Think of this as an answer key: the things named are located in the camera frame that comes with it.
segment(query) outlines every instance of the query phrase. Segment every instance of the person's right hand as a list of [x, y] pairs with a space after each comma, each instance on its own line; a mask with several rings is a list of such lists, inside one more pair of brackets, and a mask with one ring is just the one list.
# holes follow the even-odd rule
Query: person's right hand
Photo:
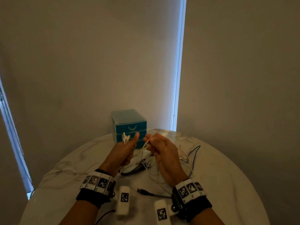
[[148, 139], [147, 149], [154, 155], [161, 175], [171, 188], [189, 178], [182, 169], [175, 144], [159, 133], [154, 136], [147, 134], [144, 141]]

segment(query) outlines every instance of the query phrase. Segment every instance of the drawer handle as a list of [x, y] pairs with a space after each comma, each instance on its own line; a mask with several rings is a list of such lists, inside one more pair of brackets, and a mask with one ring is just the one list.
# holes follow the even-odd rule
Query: drawer handle
[[137, 125], [135, 125], [135, 127], [134, 127], [133, 129], [131, 129], [129, 126], [128, 126], [128, 128], [129, 128], [130, 130], [135, 130], [135, 129], [137, 128]]

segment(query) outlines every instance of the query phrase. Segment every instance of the table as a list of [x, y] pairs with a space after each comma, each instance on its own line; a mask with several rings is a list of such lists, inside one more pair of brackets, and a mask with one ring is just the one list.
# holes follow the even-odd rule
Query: table
[[[194, 178], [200, 182], [213, 205], [213, 210], [225, 224], [233, 225], [269, 225], [264, 206], [245, 174], [225, 155], [193, 137], [179, 132], [153, 129], [148, 133], [159, 132], [169, 138], [177, 147], [182, 146], [188, 153], [201, 145], [194, 167]], [[79, 147], [61, 164], [60, 169], [73, 168], [77, 172], [95, 170], [102, 163], [114, 146], [112, 135], [105, 135]], [[48, 175], [42, 180], [43, 187], [36, 189], [22, 216], [20, 225], [58, 224], [75, 202], [79, 187], [85, 175], [64, 171], [60, 174]], [[143, 196], [136, 192], [137, 188], [149, 192], [167, 195], [161, 186], [150, 180], [145, 171], [129, 177], [116, 176], [117, 185], [131, 188], [130, 211], [125, 217], [114, 213], [106, 215], [99, 224], [156, 224], [154, 202], [155, 197]], [[99, 218], [105, 212], [115, 209], [115, 202], [104, 204], [98, 213]], [[187, 224], [177, 217], [171, 217], [171, 223]]]

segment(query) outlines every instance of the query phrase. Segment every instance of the storage box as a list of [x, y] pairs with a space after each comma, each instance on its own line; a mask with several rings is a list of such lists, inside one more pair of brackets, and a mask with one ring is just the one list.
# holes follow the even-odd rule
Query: storage box
[[135, 109], [116, 110], [111, 112], [112, 135], [114, 141], [122, 142], [122, 134], [134, 137], [136, 132], [140, 133], [137, 148], [141, 149], [144, 145], [143, 138], [147, 133], [147, 120]]

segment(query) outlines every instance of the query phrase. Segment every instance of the hand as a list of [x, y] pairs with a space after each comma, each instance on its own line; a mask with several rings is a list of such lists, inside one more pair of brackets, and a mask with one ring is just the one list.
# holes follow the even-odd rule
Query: hand
[[147, 149], [154, 155], [161, 175], [172, 188], [189, 178], [182, 169], [175, 144], [158, 133], [154, 136], [147, 134], [144, 141], [148, 139]]
[[126, 166], [130, 163], [139, 137], [140, 133], [137, 132], [133, 139], [127, 144], [124, 144], [123, 142], [116, 143], [99, 169], [104, 170], [115, 177], [121, 166]]

